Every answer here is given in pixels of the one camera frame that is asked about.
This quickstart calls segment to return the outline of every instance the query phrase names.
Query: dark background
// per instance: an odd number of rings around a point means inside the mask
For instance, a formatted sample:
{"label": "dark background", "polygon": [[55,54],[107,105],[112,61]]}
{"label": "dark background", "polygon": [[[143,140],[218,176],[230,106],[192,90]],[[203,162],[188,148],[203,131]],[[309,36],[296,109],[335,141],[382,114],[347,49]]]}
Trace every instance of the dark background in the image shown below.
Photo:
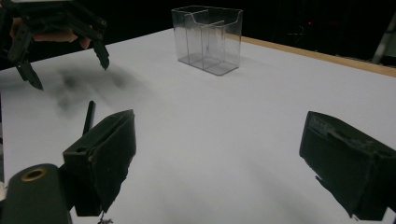
{"label": "dark background", "polygon": [[[176,7],[228,7],[244,10],[243,36],[367,62],[396,10],[394,0],[78,1],[107,20],[105,44],[172,28],[171,9]],[[77,41],[34,43],[29,61],[79,50]],[[381,63],[393,65],[393,60]],[[0,69],[10,66],[3,60]]]}

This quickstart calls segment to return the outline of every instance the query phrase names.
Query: wooden strip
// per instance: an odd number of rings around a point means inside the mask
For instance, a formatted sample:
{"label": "wooden strip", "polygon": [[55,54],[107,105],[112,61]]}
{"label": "wooden strip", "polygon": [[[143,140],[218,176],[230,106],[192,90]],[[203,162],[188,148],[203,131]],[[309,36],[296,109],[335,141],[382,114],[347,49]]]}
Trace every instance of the wooden strip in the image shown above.
{"label": "wooden strip", "polygon": [[338,63],[341,65],[358,68],[361,70],[374,72],[374,73],[378,73],[378,74],[385,75],[385,76],[396,77],[396,68],[393,68],[393,67],[388,67],[388,66],[374,64],[374,63],[361,62],[356,59],[337,57],[337,56],[332,56],[330,54],[319,53],[319,52],[306,50],[306,49],[297,49],[294,47],[271,43],[271,42],[267,42],[267,41],[263,41],[263,40],[259,40],[259,39],[245,37],[245,36],[242,36],[241,39],[242,39],[242,41],[247,42],[249,44],[255,44],[255,45],[263,46],[263,47],[270,48],[270,49],[279,49],[282,51],[295,53],[295,54],[319,59],[319,60],[330,62],[330,63]]}

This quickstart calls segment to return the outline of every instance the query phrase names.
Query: clear plastic container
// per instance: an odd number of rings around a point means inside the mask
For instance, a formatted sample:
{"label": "clear plastic container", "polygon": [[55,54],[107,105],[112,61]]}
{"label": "clear plastic container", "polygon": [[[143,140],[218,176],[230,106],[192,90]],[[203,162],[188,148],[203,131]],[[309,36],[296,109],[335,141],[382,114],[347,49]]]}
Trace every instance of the clear plastic container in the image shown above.
{"label": "clear plastic container", "polygon": [[217,76],[238,68],[242,15],[222,7],[172,9],[177,60]]}

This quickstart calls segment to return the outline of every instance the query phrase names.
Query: white tabletop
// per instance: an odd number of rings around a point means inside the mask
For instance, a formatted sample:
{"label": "white tabletop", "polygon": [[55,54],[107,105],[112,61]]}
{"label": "white tabletop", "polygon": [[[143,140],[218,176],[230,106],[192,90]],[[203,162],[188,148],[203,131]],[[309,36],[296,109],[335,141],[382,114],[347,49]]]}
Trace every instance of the white tabletop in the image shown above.
{"label": "white tabletop", "polygon": [[[396,148],[395,77],[244,42],[240,67],[216,77],[177,61],[172,29],[107,49],[107,71],[91,49],[33,63],[44,91],[1,72],[6,183],[62,165],[90,100],[94,123],[135,113],[136,155],[105,215],[116,224],[358,223],[299,156],[307,112]],[[381,223],[394,218],[389,209]]]}

